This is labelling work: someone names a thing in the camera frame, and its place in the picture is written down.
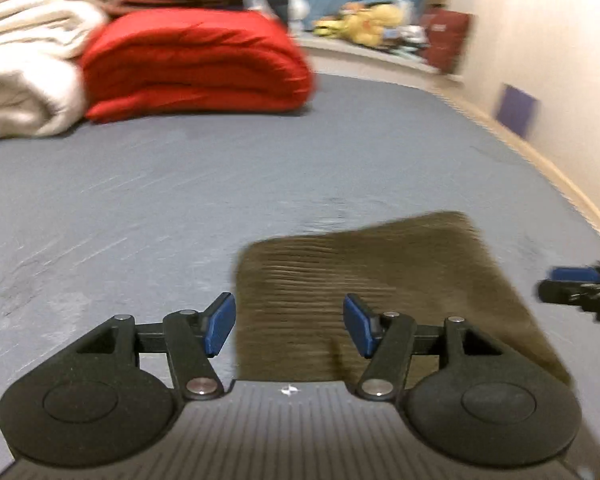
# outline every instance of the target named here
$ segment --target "gray carpet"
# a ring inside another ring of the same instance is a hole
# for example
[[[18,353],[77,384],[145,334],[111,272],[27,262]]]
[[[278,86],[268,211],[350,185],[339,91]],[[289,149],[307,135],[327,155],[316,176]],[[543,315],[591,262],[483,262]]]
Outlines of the gray carpet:
[[[254,241],[435,210],[481,230],[600,438],[600,326],[532,297],[547,267],[600,258],[598,235],[442,101],[336,76],[320,78],[305,116],[146,118],[0,142],[0,394],[114,313],[203,308]],[[229,343],[215,359],[226,380],[233,362]],[[0,469],[9,460],[0,436]]]

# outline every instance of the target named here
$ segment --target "purple card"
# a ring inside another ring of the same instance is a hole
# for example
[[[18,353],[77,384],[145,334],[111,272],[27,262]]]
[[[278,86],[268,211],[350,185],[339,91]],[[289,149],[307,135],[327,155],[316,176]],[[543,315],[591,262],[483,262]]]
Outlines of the purple card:
[[[505,85],[496,119],[500,124],[525,139],[537,106],[538,100],[534,97],[518,88]]]

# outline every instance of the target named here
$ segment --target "white blanket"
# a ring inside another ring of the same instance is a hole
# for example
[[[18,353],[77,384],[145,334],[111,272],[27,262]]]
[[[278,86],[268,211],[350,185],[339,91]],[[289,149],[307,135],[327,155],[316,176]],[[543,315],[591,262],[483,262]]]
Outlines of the white blanket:
[[[105,23],[106,14],[87,2],[7,0],[0,3],[0,45],[26,43],[32,50],[71,59]]]
[[[0,137],[48,137],[83,116],[80,69],[26,44],[0,46]]]

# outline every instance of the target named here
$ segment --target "red blanket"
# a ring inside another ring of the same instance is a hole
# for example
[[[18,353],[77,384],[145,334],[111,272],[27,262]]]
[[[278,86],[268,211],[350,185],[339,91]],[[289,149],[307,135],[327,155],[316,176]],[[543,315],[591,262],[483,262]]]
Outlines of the red blanket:
[[[286,30],[255,11],[135,12],[104,28],[80,64],[86,116],[101,123],[192,110],[284,112],[314,87]]]

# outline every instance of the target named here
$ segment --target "brown cloth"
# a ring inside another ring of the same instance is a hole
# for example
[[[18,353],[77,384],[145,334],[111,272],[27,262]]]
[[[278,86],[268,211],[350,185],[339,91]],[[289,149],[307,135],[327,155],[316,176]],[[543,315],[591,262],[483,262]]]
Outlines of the brown cloth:
[[[570,377],[461,213],[438,212],[248,247],[235,277],[238,376],[243,380],[358,380],[368,361],[344,328],[342,301],[357,293],[376,312],[419,324],[462,316],[544,367]],[[437,369],[414,357],[408,384]]]

